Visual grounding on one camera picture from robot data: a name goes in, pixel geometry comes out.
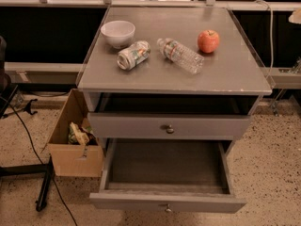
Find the metal drawer knob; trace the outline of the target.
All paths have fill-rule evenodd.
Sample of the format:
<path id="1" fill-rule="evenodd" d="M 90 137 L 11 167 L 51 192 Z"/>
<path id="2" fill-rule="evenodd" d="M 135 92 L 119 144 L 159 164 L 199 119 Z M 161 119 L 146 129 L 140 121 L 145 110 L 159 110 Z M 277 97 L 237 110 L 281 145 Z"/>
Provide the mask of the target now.
<path id="1" fill-rule="evenodd" d="M 171 125 L 164 124 L 161 126 L 161 129 L 164 130 L 167 134 L 173 134 L 174 129 Z"/>
<path id="2" fill-rule="evenodd" d="M 159 204 L 161 207 L 164 208 L 164 211 L 167 212 L 167 213 L 171 213 L 172 212 L 172 209 L 170 208 L 170 204 Z"/>

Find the grey closed top drawer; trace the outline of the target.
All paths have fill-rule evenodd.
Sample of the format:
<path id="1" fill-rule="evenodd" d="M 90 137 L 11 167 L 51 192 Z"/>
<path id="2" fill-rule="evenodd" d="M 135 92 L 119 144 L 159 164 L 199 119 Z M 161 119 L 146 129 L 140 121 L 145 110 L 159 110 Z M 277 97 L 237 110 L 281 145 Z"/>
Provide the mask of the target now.
<path id="1" fill-rule="evenodd" d="M 250 124 L 249 116 L 233 115 L 88 113 L 87 118 L 102 138 L 235 140 Z M 174 133 L 162 130 L 164 124 Z"/>

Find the metal middle drawer knob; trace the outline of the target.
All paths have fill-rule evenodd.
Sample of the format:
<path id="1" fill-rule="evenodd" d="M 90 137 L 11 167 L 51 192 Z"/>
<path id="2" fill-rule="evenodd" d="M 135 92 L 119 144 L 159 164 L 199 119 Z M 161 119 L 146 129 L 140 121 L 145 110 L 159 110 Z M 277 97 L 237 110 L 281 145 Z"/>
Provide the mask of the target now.
<path id="1" fill-rule="evenodd" d="M 167 212 L 167 213 L 171 213 L 172 212 L 172 209 L 170 208 L 170 204 L 159 204 L 161 207 L 164 208 L 164 211 Z"/>

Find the grey open middle drawer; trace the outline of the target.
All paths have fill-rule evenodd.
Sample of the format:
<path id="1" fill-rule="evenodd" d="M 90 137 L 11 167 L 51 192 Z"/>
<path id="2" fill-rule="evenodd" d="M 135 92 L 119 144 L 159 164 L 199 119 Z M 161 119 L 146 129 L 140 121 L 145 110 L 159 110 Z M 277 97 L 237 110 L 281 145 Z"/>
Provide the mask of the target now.
<path id="1" fill-rule="evenodd" d="M 235 196 L 222 141 L 112 139 L 100 189 L 90 195 L 98 208 L 172 212 L 236 213 L 246 205 Z"/>

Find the white ceramic bowl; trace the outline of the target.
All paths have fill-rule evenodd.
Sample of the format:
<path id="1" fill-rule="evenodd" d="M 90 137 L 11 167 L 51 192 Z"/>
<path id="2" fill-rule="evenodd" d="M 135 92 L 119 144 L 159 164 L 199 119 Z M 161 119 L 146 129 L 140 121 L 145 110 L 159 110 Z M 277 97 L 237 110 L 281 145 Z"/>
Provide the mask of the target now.
<path id="1" fill-rule="evenodd" d="M 101 34 L 114 48 L 125 48 L 134 40 L 135 25 L 128 21 L 108 22 L 101 27 Z"/>

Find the crumpled snack wrappers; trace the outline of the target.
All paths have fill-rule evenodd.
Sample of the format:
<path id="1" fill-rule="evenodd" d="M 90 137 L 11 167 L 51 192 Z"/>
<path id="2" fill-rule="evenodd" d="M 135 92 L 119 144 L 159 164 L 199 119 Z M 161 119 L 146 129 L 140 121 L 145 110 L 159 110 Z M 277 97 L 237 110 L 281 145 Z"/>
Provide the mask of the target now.
<path id="1" fill-rule="evenodd" d="M 87 123 L 78 125 L 71 122 L 69 125 L 68 143 L 78 145 L 96 145 L 96 138 L 92 131 L 92 128 Z"/>

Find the crushed silver soda can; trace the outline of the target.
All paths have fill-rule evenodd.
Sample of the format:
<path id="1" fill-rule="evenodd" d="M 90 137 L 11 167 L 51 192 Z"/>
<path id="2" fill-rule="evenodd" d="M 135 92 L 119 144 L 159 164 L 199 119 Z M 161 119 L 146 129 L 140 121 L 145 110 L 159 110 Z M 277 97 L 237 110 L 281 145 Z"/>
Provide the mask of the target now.
<path id="1" fill-rule="evenodd" d="M 130 71 L 135 66 L 146 60 L 151 53 L 151 46 L 145 40 L 138 40 L 128 48 L 118 52 L 117 63 L 125 71 Z"/>

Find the black floor stand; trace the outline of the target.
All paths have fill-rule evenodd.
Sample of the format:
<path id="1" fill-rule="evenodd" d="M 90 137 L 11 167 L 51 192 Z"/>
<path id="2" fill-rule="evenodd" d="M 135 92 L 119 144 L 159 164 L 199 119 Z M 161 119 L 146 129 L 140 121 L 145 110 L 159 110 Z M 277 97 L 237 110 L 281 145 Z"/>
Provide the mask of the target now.
<path id="1" fill-rule="evenodd" d="M 43 179 L 40 194 L 36 200 L 36 211 L 40 212 L 47 205 L 47 195 L 54 175 L 52 158 L 49 158 L 49 161 L 46 164 L 0 167 L 0 177 L 31 174 L 41 174 Z"/>

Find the red apple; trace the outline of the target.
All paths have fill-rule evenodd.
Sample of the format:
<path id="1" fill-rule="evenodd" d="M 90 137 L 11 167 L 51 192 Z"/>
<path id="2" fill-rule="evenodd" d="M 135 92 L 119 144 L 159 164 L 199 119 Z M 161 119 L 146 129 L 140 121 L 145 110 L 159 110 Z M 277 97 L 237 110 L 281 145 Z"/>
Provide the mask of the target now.
<path id="1" fill-rule="evenodd" d="M 219 42 L 219 34 L 214 30 L 204 30 L 198 35 L 198 49 L 203 53 L 212 53 Z"/>

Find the brown cardboard box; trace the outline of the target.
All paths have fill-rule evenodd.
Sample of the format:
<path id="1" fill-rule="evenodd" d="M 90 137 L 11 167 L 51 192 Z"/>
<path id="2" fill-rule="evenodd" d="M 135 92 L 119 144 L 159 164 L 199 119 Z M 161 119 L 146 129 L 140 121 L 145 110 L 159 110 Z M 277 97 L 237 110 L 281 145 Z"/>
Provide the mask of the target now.
<path id="1" fill-rule="evenodd" d="M 57 176 L 100 177 L 102 175 L 101 143 L 97 139 L 92 139 L 85 146 L 80 145 L 76 139 L 71 141 L 72 122 L 93 134 L 87 113 L 83 93 L 78 89 L 72 89 L 47 142 Z"/>

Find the metal top drawer knob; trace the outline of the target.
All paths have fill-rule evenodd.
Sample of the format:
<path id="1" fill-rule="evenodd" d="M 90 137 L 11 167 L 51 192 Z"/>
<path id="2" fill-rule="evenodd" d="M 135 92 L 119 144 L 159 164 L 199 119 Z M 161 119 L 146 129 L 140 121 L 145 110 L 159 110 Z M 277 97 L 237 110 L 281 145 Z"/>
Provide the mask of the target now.
<path id="1" fill-rule="evenodd" d="M 164 130 L 167 134 L 173 134 L 174 129 L 171 125 L 164 124 L 161 126 L 161 129 Z"/>

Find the grey wooden drawer cabinet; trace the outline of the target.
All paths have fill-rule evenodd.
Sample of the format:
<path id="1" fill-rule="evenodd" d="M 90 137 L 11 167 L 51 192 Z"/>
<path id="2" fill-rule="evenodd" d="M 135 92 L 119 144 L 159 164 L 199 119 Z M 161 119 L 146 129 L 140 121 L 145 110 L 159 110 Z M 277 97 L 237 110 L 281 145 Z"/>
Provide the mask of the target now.
<path id="1" fill-rule="evenodd" d="M 210 28 L 221 42 L 193 75 L 164 58 L 158 49 L 130 71 L 104 39 L 97 39 L 79 82 L 88 113 L 251 116 L 259 100 L 271 93 L 233 16 L 223 8 L 110 8 L 106 21 L 135 25 L 140 40 L 161 38 L 194 47 L 198 33 Z"/>

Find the clear plastic water bottle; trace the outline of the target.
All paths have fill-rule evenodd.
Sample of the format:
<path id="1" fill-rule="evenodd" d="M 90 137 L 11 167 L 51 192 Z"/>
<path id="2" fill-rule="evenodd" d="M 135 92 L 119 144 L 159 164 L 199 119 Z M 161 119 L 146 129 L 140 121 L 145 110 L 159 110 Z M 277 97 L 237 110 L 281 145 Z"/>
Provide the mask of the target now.
<path id="1" fill-rule="evenodd" d="M 188 73 L 201 72 L 204 57 L 171 38 L 158 39 L 161 54 Z"/>

